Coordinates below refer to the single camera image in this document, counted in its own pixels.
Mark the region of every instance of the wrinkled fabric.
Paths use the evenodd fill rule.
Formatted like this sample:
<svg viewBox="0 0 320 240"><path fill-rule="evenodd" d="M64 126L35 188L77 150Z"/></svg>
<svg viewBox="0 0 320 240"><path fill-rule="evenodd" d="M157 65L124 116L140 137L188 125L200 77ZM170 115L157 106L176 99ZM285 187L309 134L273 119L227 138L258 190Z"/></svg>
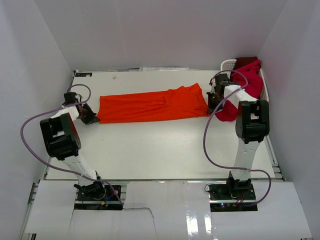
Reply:
<svg viewBox="0 0 320 240"><path fill-rule="evenodd" d="M256 60L237 69L237 71L242 73L248 80L248 86L244 88L245 92L256 99L259 98L264 85L262 78L257 74L260 68L260 60ZM246 84L246 80L238 73L232 73L231 77L232 81L240 86ZM222 122L232 122L236 120L237 113L238 106L234 106L227 100L225 101L222 111L217 112L215 115Z"/></svg>
<svg viewBox="0 0 320 240"><path fill-rule="evenodd" d="M209 116L198 83L167 91L100 97L100 123L133 123Z"/></svg>

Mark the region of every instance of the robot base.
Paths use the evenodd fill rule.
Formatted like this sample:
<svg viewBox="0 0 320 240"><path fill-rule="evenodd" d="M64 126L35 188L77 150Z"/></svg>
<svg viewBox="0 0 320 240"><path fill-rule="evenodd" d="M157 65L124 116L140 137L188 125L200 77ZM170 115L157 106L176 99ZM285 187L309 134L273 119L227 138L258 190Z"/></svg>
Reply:
<svg viewBox="0 0 320 240"><path fill-rule="evenodd" d="M243 181L238 179L235 180L231 171L229 172L226 184L210 184L208 193L210 193L211 200L256 200L256 194L251 179L249 178Z"/></svg>
<svg viewBox="0 0 320 240"><path fill-rule="evenodd" d="M112 185L114 190L116 190L118 192L118 196L119 198L121 198L121 185ZM105 196L101 199L101 201L104 201L106 200L111 194L113 194L113 191L111 190L111 188L108 186L108 185L105 185L104 186L105 188ZM88 195L85 195L81 189L78 189L78 194L77 194L77 197L76 199L78 201L82 201L82 202L88 202L88 201L97 201L96 199L94 199L93 197L91 196L88 196ZM108 201L117 201L118 202L118 199L117 197L114 195L112 196Z"/></svg>

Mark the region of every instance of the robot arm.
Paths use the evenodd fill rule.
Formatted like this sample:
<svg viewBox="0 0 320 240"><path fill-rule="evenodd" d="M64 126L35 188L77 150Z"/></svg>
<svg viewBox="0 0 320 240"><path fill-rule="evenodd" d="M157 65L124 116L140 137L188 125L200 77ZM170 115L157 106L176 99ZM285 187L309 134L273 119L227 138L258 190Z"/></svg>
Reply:
<svg viewBox="0 0 320 240"><path fill-rule="evenodd" d="M212 113L224 96L239 89L240 86L230 82L227 74L219 74L215 85L211 83L208 94L208 113ZM238 136L238 149L234 167L251 169L256 151L264 137L269 134L269 103L251 97L241 89L228 100L238 108L235 132ZM255 198L251 184L251 173L248 170L232 169L225 186L212 184L209 188L211 199L223 199L224 195L241 196L253 200Z"/></svg>
<svg viewBox="0 0 320 240"><path fill-rule="evenodd" d="M57 158L65 163L72 171L78 172L91 179L101 179L98 173L93 170L79 153L81 141L77 133L74 121L81 119L86 125L98 122L96 114L85 103L67 107L70 104L81 101L75 92L64 94L64 109L58 111L54 116L40 121L40 127L47 153L52 158ZM104 185L95 181L92 182L79 175L76 175L79 184L74 186L85 195L96 200L104 197L106 191Z"/></svg>

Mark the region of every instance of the white panel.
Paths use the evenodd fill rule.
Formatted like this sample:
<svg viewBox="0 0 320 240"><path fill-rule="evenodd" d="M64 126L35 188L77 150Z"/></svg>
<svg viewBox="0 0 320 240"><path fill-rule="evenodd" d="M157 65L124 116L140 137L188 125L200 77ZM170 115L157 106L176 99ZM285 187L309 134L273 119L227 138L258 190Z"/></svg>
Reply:
<svg viewBox="0 0 320 240"><path fill-rule="evenodd" d="M78 181L40 181L25 232L67 233L75 207L74 184Z"/></svg>
<svg viewBox="0 0 320 240"><path fill-rule="evenodd" d="M176 89L199 83L203 96L210 91L209 80L217 71L148 71L94 72L92 77L76 77L74 84L87 84L92 90L88 104L96 113L99 98L105 95L129 94ZM84 98L88 90L72 89ZM207 117L172 121L84 125L75 122L80 136L80 152L88 164L104 179L212 179L227 178L229 170L213 166L203 151L203 134ZM207 151L218 164L233 166L238 137L235 122L213 118L207 135ZM52 164L67 168L56 159ZM264 169L274 177L270 156L264 142L259 146L253 169ZM253 178L266 178L252 172ZM74 179L70 173L50 169L47 179Z"/></svg>
<svg viewBox="0 0 320 240"><path fill-rule="evenodd" d="M197 239L194 238L195 235L186 236L187 227L184 228L185 232L177 229L181 216L176 214L172 217L168 213L161 218L159 214L163 206L172 208L179 206L180 203L186 203L187 199L181 187L176 187L176 191L172 192L174 189L172 186L178 186L179 183L170 182L171 186L162 184L163 189L159 189L158 193L150 188L156 184L161 183L142 182L140 187L134 188L130 196L127 195L136 203L144 203L145 207L146 203L154 204L154 211L151 212L147 208L122 211L75 210L70 224L69 238L64 235L59 239L87 240L94 236L96 240L154 240L161 239L160 237L167 233L168 229L161 226L171 227L166 239ZM268 187L267 182L254 182L253 185L258 198L265 194ZM200 200L203 185L193 186L199 188L192 190L194 193L192 199ZM152 193L155 195L162 193L162 195L153 197ZM200 203L201 205L209 204L207 200L203 201L205 202ZM187 220L186 215L182 217L183 220ZM311 237L299 197L291 182L274 182L268 197L258 205L258 211L213 212L211 220L213 239L218 240L300 240ZM36 240L57 239L56 235L54 237L50 234L37 234Z"/></svg>
<svg viewBox="0 0 320 240"><path fill-rule="evenodd" d="M256 55L286 0L35 0L74 70L217 69Z"/></svg>
<svg viewBox="0 0 320 240"><path fill-rule="evenodd" d="M267 182L254 182L257 199ZM299 240L311 238L308 223L292 182L273 182L258 211L212 212L212 228L219 240Z"/></svg>
<svg viewBox="0 0 320 240"><path fill-rule="evenodd" d="M0 32L0 239L17 240L43 167L24 147L20 127L61 104L72 72L33 0L0 0ZM39 121L25 136L46 159Z"/></svg>
<svg viewBox="0 0 320 240"><path fill-rule="evenodd" d="M259 53L270 96L270 138L320 239L320 3L289 0Z"/></svg>
<svg viewBox="0 0 320 240"><path fill-rule="evenodd" d="M158 240L212 240L211 211L205 183L130 182L125 209L148 208Z"/></svg>

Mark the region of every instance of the white table surface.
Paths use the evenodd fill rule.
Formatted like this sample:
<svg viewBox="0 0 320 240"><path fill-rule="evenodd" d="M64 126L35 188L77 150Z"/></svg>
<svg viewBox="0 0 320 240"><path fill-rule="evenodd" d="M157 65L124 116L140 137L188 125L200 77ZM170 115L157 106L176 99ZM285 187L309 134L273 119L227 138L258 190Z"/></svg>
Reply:
<svg viewBox="0 0 320 240"><path fill-rule="evenodd" d="M209 80L218 71L131 71L94 72L92 77L75 77L73 84L86 84L92 96L88 104L99 111L100 96L156 92L199 83L204 99L210 90ZM85 99L88 90L76 86L72 91ZM80 152L89 165L107 180L170 180L227 178L229 171L212 165L205 157L202 141L208 117L157 122L112 123L75 127L81 139ZM207 134L207 151L218 164L233 166L238 137L235 122L212 119ZM253 169L274 172L267 147L262 142L256 152ZM51 163L68 167L53 158ZM252 178L265 178L252 172ZM75 179L71 173L50 169L46 179Z"/></svg>

